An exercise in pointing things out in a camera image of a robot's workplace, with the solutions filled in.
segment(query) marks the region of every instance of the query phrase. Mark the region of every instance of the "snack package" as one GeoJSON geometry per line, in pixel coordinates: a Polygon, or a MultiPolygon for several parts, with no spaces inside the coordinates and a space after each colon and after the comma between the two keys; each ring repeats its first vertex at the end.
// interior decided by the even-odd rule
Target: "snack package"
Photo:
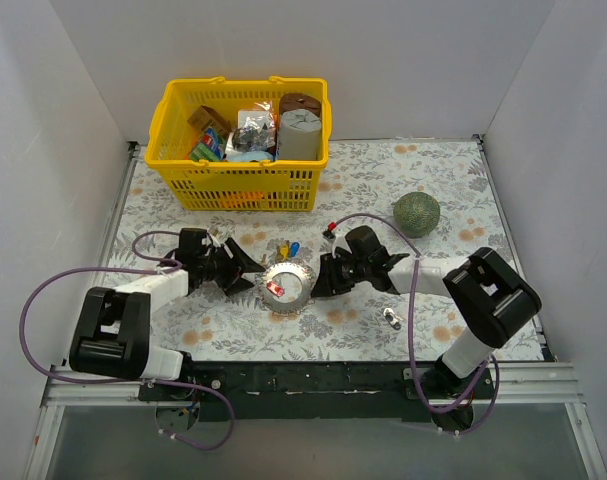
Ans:
{"type": "Polygon", "coordinates": [[[230,122],[225,120],[212,107],[205,105],[197,108],[192,116],[188,118],[187,123],[192,125],[199,135],[203,134],[208,128],[213,128],[222,139],[219,140],[219,143],[223,143],[232,131],[230,122]]]}
{"type": "Polygon", "coordinates": [[[239,110],[238,128],[232,146],[238,152],[267,151],[276,145],[276,119],[272,102],[255,103],[251,109],[239,110]]]}
{"type": "Polygon", "coordinates": [[[216,131],[213,128],[208,128],[190,151],[188,158],[194,161],[203,158],[210,162],[221,162],[224,154],[224,146],[219,142],[216,131]]]}

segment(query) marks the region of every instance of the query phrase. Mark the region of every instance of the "white panel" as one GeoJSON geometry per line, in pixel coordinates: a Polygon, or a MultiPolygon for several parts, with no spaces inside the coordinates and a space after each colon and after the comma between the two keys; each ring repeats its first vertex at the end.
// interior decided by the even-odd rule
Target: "white panel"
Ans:
{"type": "Polygon", "coordinates": [[[607,465],[607,1],[556,3],[487,144],[543,328],[576,366],[607,465]]]}
{"type": "MultiPolygon", "coordinates": [[[[0,1],[0,479],[20,478],[45,377],[19,348],[23,302],[50,275],[96,262],[126,144],[47,0],[0,1]]],[[[60,362],[88,277],[34,305],[37,359],[60,362]]]]}
{"type": "Polygon", "coordinates": [[[553,0],[51,0],[128,139],[176,77],[320,76],[334,138],[486,131],[553,0]]]}

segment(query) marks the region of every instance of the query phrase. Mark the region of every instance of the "patterned mat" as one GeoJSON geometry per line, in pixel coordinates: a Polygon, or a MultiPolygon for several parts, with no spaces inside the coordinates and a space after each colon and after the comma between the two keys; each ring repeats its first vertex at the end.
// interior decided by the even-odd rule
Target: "patterned mat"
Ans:
{"type": "MultiPolygon", "coordinates": [[[[329,251],[321,236],[329,222],[355,212],[391,219],[393,202],[416,190],[433,195],[441,205],[436,230],[416,241],[426,257],[468,255],[490,245],[512,260],[474,142],[332,142],[330,162],[310,213],[186,211],[160,176],[147,168],[143,153],[137,160],[110,266],[150,266],[131,253],[130,244],[139,233],[215,226],[219,238],[233,236],[252,258],[265,257],[266,263],[274,258],[278,245],[286,240],[299,242],[296,258],[318,272],[319,256],[329,251]]],[[[409,251],[394,232],[374,220],[354,219],[337,231],[361,224],[370,225],[390,253],[409,251]]],[[[175,237],[161,236],[141,244],[159,254],[175,246],[175,237]]],[[[109,275],[105,284],[131,280],[128,275],[109,275]]],[[[228,299],[215,285],[206,284],[155,314],[152,341],[202,360],[405,360],[407,326],[393,330],[381,312],[391,307],[407,317],[407,302],[407,295],[379,293],[363,283],[349,294],[314,301],[300,315],[279,317],[261,304],[256,289],[228,299]]],[[[465,327],[453,302],[433,295],[417,296],[415,319],[414,342],[421,360],[435,360],[465,327]]],[[[542,359],[532,323],[497,356],[542,359]]]]}

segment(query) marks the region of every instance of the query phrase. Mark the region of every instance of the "green ball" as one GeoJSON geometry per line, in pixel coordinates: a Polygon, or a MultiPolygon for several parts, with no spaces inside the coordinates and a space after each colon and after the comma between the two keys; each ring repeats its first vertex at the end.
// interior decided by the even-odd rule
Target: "green ball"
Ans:
{"type": "Polygon", "coordinates": [[[440,218],[439,202],[427,193],[408,193],[394,205],[394,221],[410,238],[429,234],[436,228],[440,218]]]}

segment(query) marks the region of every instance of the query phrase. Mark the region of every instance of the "plastic basket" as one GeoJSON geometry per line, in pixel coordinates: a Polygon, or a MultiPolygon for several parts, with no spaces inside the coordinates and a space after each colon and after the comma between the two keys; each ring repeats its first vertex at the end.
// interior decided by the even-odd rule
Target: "plastic basket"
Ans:
{"type": "Polygon", "coordinates": [[[179,79],[167,85],[156,107],[145,161],[159,172],[188,210],[309,211],[314,207],[321,171],[328,162],[331,131],[332,111],[323,79],[179,79]],[[322,103],[318,160],[279,159],[260,163],[184,160],[196,141],[195,130],[187,119],[199,106],[213,107],[236,123],[239,108],[271,100],[278,110],[278,101],[286,93],[305,93],[322,103]]]}

